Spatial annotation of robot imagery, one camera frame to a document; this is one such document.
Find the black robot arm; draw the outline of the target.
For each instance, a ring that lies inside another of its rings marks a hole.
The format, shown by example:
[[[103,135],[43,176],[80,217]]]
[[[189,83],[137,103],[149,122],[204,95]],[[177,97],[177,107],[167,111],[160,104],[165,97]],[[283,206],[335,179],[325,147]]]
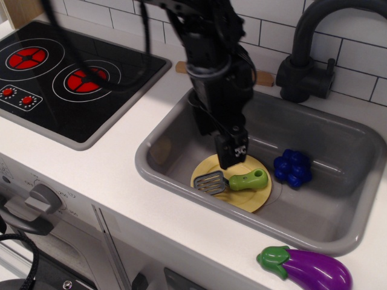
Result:
[[[239,44],[244,21],[230,1],[141,1],[163,9],[186,53],[193,84],[188,102],[201,134],[214,136],[222,169],[245,161],[249,145],[243,107],[253,97],[256,71]]]

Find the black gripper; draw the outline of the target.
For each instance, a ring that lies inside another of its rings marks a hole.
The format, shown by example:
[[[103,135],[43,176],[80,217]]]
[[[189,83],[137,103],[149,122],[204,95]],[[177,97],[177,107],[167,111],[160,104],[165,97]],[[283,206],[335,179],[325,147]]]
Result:
[[[248,63],[231,63],[219,71],[186,65],[193,83],[189,103],[201,135],[215,137],[216,154],[224,170],[246,160],[249,146],[242,114],[253,95],[253,70]]]

